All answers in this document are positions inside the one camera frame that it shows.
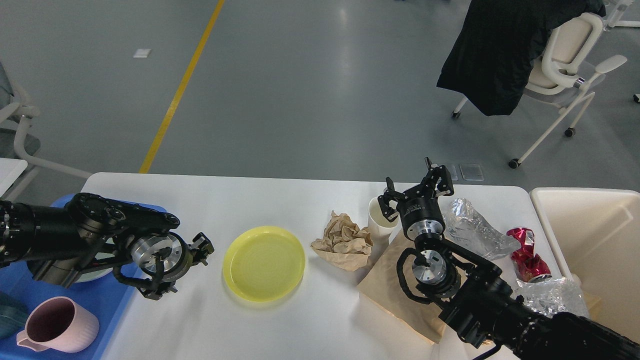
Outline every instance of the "pink mug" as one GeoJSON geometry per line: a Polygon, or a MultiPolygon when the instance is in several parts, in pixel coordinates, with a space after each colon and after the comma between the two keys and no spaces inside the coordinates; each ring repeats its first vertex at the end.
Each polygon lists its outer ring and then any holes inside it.
{"type": "Polygon", "coordinates": [[[78,352],[91,345],[98,328],[98,318],[85,308],[68,297],[52,297],[31,312],[16,344],[34,351],[78,352]]]}

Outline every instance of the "black jacket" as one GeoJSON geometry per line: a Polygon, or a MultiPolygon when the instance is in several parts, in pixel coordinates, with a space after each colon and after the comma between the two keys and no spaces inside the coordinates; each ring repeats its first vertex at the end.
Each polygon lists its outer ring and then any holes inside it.
{"type": "Polygon", "coordinates": [[[510,115],[551,31],[584,12],[604,16],[602,0],[471,0],[438,87],[487,116],[510,115]]]}

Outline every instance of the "gray floor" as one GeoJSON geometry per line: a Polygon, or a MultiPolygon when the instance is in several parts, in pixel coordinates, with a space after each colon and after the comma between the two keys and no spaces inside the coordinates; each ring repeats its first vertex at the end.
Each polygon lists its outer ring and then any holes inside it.
{"type": "MultiPolygon", "coordinates": [[[[137,172],[217,1],[0,4],[0,57],[37,100],[41,157],[137,172]],[[131,58],[152,48],[150,58],[131,58]]],[[[523,98],[484,117],[435,87],[469,0],[227,0],[151,172],[419,181],[423,157],[478,163],[481,184],[640,190],[640,29],[616,28],[588,60],[620,53],[571,139],[523,98]]],[[[625,18],[640,20],[640,5],[625,18]]],[[[48,204],[83,181],[43,170],[19,200],[48,204]]]]}

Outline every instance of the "chair wheel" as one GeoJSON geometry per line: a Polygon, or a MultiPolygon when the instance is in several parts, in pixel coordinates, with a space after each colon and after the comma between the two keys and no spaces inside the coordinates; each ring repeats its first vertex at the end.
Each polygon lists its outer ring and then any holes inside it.
{"type": "Polygon", "coordinates": [[[519,166],[520,163],[518,162],[518,159],[511,159],[511,161],[509,161],[510,168],[518,168],[519,166]]]}

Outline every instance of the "plastic bag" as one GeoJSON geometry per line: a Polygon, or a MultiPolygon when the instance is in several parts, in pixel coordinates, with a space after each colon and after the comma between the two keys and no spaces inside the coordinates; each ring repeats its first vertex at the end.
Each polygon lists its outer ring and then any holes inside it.
{"type": "Polygon", "coordinates": [[[453,200],[443,215],[448,239],[487,260],[511,255],[521,247],[518,240],[494,229],[467,199],[453,200]]]}
{"type": "Polygon", "coordinates": [[[548,317],[568,311],[590,318],[580,286],[565,277],[540,282],[518,280],[514,295],[522,295],[525,306],[548,317]]]}

